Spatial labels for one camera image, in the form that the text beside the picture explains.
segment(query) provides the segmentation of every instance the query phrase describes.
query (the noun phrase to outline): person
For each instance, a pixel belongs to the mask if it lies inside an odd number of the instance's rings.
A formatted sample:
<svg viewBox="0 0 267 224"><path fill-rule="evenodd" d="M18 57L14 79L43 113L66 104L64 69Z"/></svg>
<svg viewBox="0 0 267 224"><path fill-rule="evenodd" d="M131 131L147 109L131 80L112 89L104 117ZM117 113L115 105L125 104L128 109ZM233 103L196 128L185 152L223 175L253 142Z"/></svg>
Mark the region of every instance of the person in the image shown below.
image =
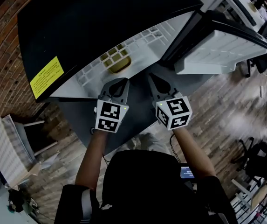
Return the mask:
<svg viewBox="0 0 267 224"><path fill-rule="evenodd" d="M142 221L236 224L233 208L208 156L185 128L173 132L196 179L196 193L181 179L181 167L175 157L162 152L162 145L148 134L141 138L142 144L143 139L152 142L147 150L124 150L111 158L99 207L96 188L107 132L96 130L75 184L63 187L55 224Z"/></svg>

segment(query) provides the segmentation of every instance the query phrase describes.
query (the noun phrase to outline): sleeve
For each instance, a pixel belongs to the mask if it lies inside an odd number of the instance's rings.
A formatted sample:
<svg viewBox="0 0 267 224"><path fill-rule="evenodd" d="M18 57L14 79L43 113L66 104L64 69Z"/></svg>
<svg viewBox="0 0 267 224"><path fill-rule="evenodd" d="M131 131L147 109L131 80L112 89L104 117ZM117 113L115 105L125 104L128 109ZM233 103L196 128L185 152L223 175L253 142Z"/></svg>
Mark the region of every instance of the sleeve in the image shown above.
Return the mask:
<svg viewBox="0 0 267 224"><path fill-rule="evenodd" d="M197 195L209 211L223 214L229 224L238 223L233 207L217 177L208 176L200 180Z"/></svg>
<svg viewBox="0 0 267 224"><path fill-rule="evenodd" d="M94 191L80 185L65 185L55 216L55 224L89 222L93 210L98 209L99 203Z"/></svg>

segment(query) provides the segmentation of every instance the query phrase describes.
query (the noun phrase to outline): phone screen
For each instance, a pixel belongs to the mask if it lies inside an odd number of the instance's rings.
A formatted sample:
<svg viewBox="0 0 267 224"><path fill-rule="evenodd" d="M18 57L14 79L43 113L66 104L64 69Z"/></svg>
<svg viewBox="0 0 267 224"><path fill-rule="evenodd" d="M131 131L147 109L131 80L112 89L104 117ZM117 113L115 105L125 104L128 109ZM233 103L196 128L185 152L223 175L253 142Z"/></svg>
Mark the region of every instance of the phone screen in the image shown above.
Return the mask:
<svg viewBox="0 0 267 224"><path fill-rule="evenodd" d="M194 178L192 171L189 167L181 167L181 178Z"/></svg>

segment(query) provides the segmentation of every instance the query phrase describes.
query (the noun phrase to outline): yellow warning label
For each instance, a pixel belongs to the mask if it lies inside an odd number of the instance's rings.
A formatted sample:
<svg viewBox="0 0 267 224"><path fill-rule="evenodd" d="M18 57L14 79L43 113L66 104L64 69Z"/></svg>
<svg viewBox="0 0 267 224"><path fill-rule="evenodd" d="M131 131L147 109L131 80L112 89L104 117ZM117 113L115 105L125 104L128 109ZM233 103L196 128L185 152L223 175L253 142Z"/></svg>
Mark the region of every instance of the yellow warning label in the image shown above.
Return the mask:
<svg viewBox="0 0 267 224"><path fill-rule="evenodd" d="M58 58L55 57L30 82L35 99L37 99L63 73L63 68Z"/></svg>

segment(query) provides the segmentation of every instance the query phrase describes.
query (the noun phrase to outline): gray table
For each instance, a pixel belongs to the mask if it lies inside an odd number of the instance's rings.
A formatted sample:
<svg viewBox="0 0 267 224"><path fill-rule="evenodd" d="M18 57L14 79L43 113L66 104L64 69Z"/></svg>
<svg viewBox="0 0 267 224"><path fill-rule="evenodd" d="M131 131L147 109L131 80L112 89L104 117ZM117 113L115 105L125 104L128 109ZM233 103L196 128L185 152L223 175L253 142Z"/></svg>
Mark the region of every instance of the gray table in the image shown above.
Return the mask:
<svg viewBox="0 0 267 224"><path fill-rule="evenodd" d="M130 108L118 132L109 134L105 154L127 142L157 120L148 84L150 72L161 74L171 80L184 96L191 95L211 77L211 75L176 75L175 71L155 63L130 78L127 100L127 105ZM91 139L90 128L95 126L94 107L96 104L96 99L58 103L65 118L85 146L89 145Z"/></svg>

